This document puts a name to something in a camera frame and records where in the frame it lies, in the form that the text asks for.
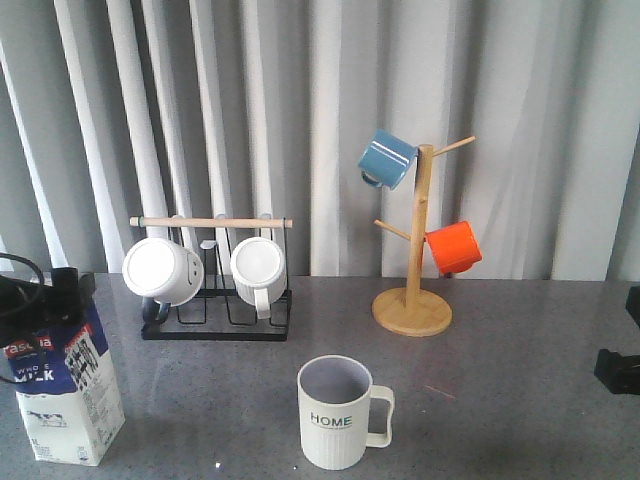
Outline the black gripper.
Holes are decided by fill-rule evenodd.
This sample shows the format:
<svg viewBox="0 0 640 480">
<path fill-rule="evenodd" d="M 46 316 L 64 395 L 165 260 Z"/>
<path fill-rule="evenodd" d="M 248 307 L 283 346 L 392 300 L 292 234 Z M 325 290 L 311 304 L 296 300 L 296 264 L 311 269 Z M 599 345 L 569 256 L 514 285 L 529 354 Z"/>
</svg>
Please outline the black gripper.
<svg viewBox="0 0 640 480">
<path fill-rule="evenodd" d="M 1 276 L 1 344 L 36 333 L 55 323 L 79 323 L 96 290 L 93 273 L 74 267 L 51 270 L 51 287 L 39 273 L 36 282 Z M 46 307 L 49 293 L 49 311 Z"/>
</svg>

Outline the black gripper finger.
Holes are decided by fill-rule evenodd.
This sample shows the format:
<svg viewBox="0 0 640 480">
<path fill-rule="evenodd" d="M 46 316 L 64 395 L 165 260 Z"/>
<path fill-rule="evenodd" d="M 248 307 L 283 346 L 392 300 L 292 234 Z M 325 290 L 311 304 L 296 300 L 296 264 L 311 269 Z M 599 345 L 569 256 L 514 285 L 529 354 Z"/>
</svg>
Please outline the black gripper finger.
<svg viewBox="0 0 640 480">
<path fill-rule="evenodd" d="M 594 375 L 613 394 L 639 394 L 639 356 L 600 349 Z"/>
<path fill-rule="evenodd" d="M 628 291 L 625 308 L 635 323 L 640 323 L 640 286 L 632 286 Z"/>
</svg>

